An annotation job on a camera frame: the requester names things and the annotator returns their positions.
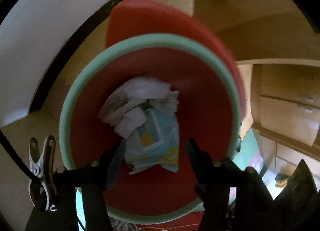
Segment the light blue tissue pack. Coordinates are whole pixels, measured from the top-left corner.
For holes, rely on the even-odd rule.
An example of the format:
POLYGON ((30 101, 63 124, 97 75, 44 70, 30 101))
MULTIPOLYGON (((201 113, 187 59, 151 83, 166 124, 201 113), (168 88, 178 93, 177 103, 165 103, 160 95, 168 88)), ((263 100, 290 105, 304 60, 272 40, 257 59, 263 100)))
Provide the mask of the light blue tissue pack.
POLYGON ((156 165, 178 172, 180 137, 176 117, 167 116, 155 108, 145 110, 144 115, 146 122, 126 140, 125 161, 129 174, 156 165))

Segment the white tissue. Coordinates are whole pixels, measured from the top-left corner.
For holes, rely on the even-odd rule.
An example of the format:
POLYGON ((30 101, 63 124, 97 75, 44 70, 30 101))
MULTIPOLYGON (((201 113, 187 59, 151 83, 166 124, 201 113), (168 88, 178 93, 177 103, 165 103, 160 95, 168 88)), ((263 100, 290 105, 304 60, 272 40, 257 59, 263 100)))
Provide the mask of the white tissue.
POLYGON ((178 107, 179 91, 172 91, 170 84, 154 77, 135 77, 116 89, 104 103, 99 118, 128 139, 147 121, 143 106, 156 108, 172 117, 178 107))

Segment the silver metal spring clamp left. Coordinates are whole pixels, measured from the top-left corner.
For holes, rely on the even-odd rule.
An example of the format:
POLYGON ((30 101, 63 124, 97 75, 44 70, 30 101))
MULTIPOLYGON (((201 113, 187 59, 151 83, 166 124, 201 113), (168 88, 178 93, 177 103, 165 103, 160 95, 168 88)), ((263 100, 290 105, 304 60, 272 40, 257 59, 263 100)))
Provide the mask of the silver metal spring clamp left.
POLYGON ((53 183, 53 163, 56 141, 48 136, 40 150, 34 137, 29 142, 29 169, 35 176, 29 181, 29 196, 33 205, 39 204, 46 211, 56 211, 56 188, 53 183))

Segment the red trash bin green rim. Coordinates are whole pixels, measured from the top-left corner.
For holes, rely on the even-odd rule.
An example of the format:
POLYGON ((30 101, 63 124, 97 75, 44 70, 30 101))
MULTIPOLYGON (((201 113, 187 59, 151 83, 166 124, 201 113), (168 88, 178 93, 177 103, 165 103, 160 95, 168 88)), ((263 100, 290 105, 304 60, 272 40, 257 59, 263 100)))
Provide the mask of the red trash bin green rim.
POLYGON ((79 170, 126 145, 114 185, 99 191, 108 215, 163 223, 201 203, 185 141, 192 137, 214 160, 235 150, 245 115, 243 83, 232 55, 214 41, 144 34, 116 43, 80 72, 60 116, 64 165, 79 170))

